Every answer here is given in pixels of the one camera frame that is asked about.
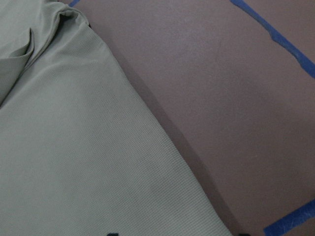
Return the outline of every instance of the brown table surface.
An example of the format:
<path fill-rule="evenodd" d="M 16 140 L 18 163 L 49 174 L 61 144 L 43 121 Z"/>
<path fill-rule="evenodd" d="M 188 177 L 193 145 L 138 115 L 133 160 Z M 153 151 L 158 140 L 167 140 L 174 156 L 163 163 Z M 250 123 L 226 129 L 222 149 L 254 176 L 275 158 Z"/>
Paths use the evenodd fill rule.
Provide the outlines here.
<path fill-rule="evenodd" d="M 247 0 L 315 61 L 315 2 Z M 81 0 L 233 234 L 315 198 L 315 80 L 229 0 Z M 315 235 L 310 220 L 287 235 Z"/>

